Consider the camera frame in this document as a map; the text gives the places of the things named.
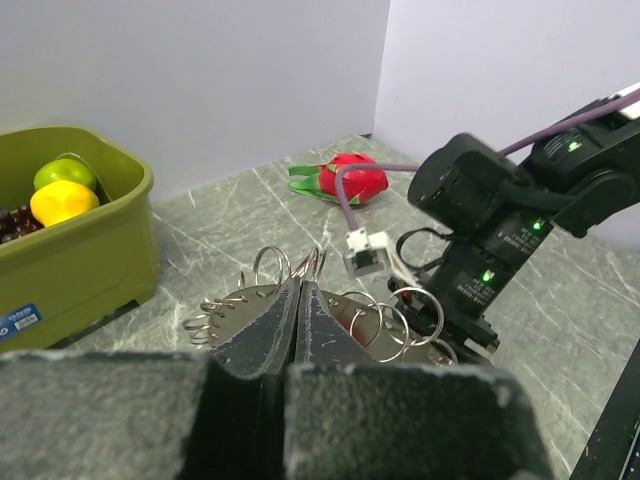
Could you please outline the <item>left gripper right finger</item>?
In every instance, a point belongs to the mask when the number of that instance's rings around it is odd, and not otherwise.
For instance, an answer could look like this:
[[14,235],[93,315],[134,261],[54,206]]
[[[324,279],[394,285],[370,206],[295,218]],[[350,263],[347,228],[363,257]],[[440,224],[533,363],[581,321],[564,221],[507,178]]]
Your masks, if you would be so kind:
[[318,284],[294,279],[294,353],[292,372],[350,370],[380,364],[331,314]]

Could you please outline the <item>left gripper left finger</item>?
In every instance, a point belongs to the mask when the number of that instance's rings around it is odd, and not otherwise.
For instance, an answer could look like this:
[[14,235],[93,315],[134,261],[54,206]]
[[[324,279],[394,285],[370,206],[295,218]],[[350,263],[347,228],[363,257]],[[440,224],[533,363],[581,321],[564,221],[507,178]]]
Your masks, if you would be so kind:
[[301,283],[285,282],[259,315],[214,349],[214,360],[243,380],[281,375],[295,350],[300,297]]

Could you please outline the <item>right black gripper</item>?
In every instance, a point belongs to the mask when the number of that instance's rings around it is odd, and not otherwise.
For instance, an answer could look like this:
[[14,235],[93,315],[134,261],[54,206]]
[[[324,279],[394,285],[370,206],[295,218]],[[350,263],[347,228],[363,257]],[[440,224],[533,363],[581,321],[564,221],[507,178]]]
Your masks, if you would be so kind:
[[500,345],[484,313],[553,230],[550,214],[539,209],[498,209],[480,226],[456,214],[427,213],[448,227],[442,256],[417,270],[421,293],[403,292],[396,303],[418,334],[435,332],[437,310],[444,311],[441,338],[459,358],[481,358]]

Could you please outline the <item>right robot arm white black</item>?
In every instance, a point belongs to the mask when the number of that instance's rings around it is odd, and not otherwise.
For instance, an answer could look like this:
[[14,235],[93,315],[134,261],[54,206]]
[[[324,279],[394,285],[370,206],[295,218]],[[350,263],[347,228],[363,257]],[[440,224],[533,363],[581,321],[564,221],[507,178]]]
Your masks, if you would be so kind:
[[498,348],[484,314],[554,228],[576,238],[639,200],[639,89],[596,100],[520,141],[520,163],[461,133],[418,167],[411,205],[444,226],[447,248],[414,268],[418,286],[390,279],[418,334],[442,335],[466,362]]

